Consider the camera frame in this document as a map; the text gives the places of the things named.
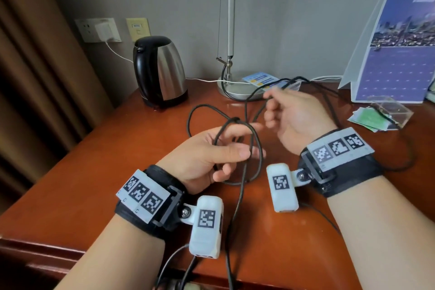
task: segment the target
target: curtain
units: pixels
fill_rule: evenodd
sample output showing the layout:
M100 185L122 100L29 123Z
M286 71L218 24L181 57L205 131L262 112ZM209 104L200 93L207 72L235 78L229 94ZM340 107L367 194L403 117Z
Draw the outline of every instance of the curtain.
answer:
M112 110L54 0L0 0L0 209Z

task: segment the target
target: electric kettle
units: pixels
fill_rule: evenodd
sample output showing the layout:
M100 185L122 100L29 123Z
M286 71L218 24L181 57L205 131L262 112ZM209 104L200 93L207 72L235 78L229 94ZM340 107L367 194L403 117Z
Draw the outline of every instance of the electric kettle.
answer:
M167 37L149 36L136 41L133 64L139 91L147 106L167 108L188 97L180 55Z

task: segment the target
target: silver lamp base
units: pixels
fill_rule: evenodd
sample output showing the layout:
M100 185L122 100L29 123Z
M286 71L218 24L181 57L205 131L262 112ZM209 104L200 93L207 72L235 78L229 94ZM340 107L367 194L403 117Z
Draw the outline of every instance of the silver lamp base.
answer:
M231 79L232 82L240 82L240 83L246 83L241 77L240 79L234 77ZM238 100L246 100L249 98L249 96L252 94L252 92L257 88L254 85L247 85L247 84L230 84L224 82L225 90L227 91L228 95L231 96L234 99ZM223 96L228 96L224 93L222 90L222 82L217 82L217 89L219 90L219 93ZM264 91L262 89L258 90L249 100L260 100L263 97Z

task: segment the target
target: desk surface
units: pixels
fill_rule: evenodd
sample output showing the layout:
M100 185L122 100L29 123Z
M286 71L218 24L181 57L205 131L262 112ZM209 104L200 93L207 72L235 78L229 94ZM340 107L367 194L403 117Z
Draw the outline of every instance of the desk surface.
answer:
M166 111L146 107L136 91L0 217L1 236L86 251L113 216L115 193L131 174L157 162L187 139L185 122L193 106L209 103L228 115L242 117L243 104L221 96L214 83L188 84L189 100ZM314 92L306 85L303 90ZM358 106L335 97L331 101L340 121L350 126L345 120ZM249 104L251 113L258 107L259 102ZM415 114L404 132L416 147L416 166L387 176L435 220L435 182L431 176L435 106L426 102L412 109ZM216 112L201 108L192 117L191 130L198 133L223 123ZM376 150L382 163L399 165L406 160L405 144L397 131L371 133L357 125L355 128ZM266 165L286 162L295 169L298 157L287 152L273 133L262 132L260 140L268 154ZM204 194L223 199L225 229L239 188L213 184ZM326 200L312 188L298 188L297 194L300 201L314 205L334 221ZM181 231L168 241L166 254L187 243L189 234L190 228L182 225ZM185 269L190 259L190 254L184 252L174 260L173 267ZM361 289L343 239L320 214L309 208L295 213L274 212L265 167L257 180L245 188L231 261L242 282L292 289ZM223 251L217 260L203 259L194 272L226 279Z

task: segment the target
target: gray wall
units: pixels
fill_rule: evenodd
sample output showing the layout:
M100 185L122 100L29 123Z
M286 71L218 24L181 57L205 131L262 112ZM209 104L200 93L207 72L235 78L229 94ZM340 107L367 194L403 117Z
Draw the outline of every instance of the gray wall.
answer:
M234 72L265 71L277 77L343 74L378 0L236 0ZM176 44L188 77L216 78L219 0L57 0L74 18L113 17L132 58L125 18L146 17L153 35ZM219 55L226 56L226 0L222 0ZM115 105L137 88L133 66L103 43L83 44Z

